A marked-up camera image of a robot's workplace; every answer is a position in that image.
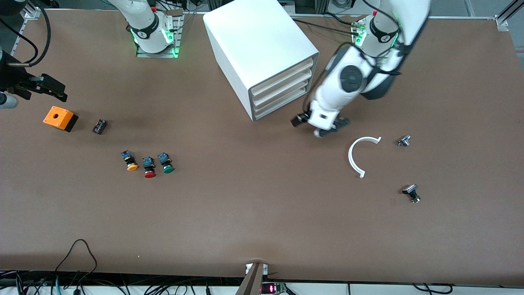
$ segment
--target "floor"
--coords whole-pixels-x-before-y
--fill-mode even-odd
[[[498,14],[510,0],[434,0],[431,5],[431,15],[433,16],[468,16],[468,6],[470,8],[470,15],[472,16],[493,16]],[[105,0],[58,0],[60,8],[79,8],[79,9],[114,9],[107,4]],[[337,8],[330,1],[328,8],[334,13],[347,13],[346,9]],[[362,10],[365,13],[367,7],[361,1],[355,3],[355,8],[352,13],[359,13]],[[16,30],[20,29],[22,18],[20,16],[3,17],[3,19],[13,26]],[[524,69],[524,9],[521,9],[509,22],[509,32],[515,45],[517,56],[520,59],[520,64]],[[0,25],[0,46],[7,52],[13,47],[16,36],[7,30],[3,25]]]

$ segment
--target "metal frame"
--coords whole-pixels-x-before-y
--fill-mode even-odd
[[[22,26],[19,31],[20,35],[24,34],[24,29],[26,28],[26,25],[27,25],[27,19],[24,18],[24,22],[22,23]],[[20,40],[21,38],[17,36],[15,40],[15,44],[13,45],[13,49],[11,50],[11,56],[15,55],[15,50],[16,50],[16,47],[18,46],[18,43],[20,43]]]
[[[524,6],[524,0],[513,0],[511,3],[495,15],[495,21],[499,31],[508,31],[508,20]]]
[[[38,19],[42,11],[39,7],[33,5],[31,2],[27,2],[24,9],[20,12],[20,15],[24,19]]]

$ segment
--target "green led light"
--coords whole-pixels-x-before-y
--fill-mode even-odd
[[[391,46],[393,47],[393,45],[395,45],[395,42],[397,41],[397,38],[398,38],[398,33],[395,35],[395,37],[393,38],[393,42],[391,43]]]
[[[173,58],[178,58],[178,48],[171,48],[171,54],[173,54]]]
[[[164,35],[164,38],[166,39],[167,43],[173,42],[173,33],[170,31],[162,29],[162,34]]]

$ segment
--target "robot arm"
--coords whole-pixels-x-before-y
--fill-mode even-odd
[[[138,46],[158,53],[173,43],[173,17],[153,12],[146,0],[109,0],[126,18]]]
[[[312,94],[308,109],[291,120],[293,126],[307,122],[316,127],[315,136],[324,137],[349,124],[338,116],[359,94],[367,99],[383,97],[425,24],[429,7],[430,0],[381,0],[378,12],[354,24],[352,30],[358,33],[354,46],[333,55],[324,81]]]

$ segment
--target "brown work table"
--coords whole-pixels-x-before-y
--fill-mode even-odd
[[[494,21],[429,20],[386,97],[358,97],[342,111],[352,123],[317,139],[289,122],[302,99],[250,121],[201,15],[178,59],[136,58],[119,12],[49,16],[30,72],[69,98],[0,112],[0,269],[52,270],[84,238],[104,272],[241,276],[261,260],[281,279],[523,284],[524,75]],[[300,27],[318,75],[347,37]],[[43,48],[45,32],[40,18],[25,35]],[[21,42],[15,56],[30,55]],[[71,133],[42,123],[51,106],[78,114]],[[382,140],[355,147],[360,179],[347,152],[363,136]],[[127,149],[166,152],[176,171],[128,172]],[[61,269],[90,268],[78,245]]]

